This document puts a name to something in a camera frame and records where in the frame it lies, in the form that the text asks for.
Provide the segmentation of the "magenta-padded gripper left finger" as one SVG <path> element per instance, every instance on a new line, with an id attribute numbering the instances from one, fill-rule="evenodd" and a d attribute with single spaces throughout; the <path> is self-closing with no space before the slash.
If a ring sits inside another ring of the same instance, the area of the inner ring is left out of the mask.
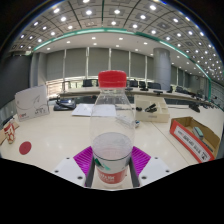
<path id="1" fill-rule="evenodd" d="M 78 186 L 90 188 L 94 170 L 93 151 L 87 147 L 77 155 L 63 159 L 52 173 Z"/>

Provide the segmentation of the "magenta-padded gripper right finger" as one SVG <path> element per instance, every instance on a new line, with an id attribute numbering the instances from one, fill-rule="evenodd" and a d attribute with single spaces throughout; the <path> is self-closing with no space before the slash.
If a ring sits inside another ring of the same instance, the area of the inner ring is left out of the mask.
<path id="1" fill-rule="evenodd" d="M 172 174 L 161 158 L 150 156 L 137 147 L 132 150 L 129 169 L 134 188 L 146 186 Z"/>

